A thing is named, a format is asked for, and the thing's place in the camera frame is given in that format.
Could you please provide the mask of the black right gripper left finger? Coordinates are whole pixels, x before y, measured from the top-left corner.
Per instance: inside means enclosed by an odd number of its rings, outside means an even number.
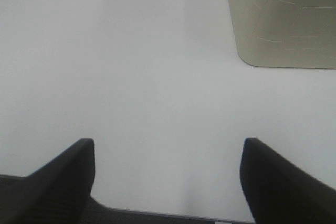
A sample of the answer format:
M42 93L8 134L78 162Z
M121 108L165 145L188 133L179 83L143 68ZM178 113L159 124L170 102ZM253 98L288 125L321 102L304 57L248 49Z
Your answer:
M94 142L82 138L49 163L1 190L1 223L78 223L95 171Z

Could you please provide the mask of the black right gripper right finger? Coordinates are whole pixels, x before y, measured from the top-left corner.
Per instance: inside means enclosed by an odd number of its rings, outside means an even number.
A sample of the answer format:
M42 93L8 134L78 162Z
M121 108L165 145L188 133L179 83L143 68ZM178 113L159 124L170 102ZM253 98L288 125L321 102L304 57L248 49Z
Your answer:
M244 141L239 176L255 223L335 223L335 189L257 138Z

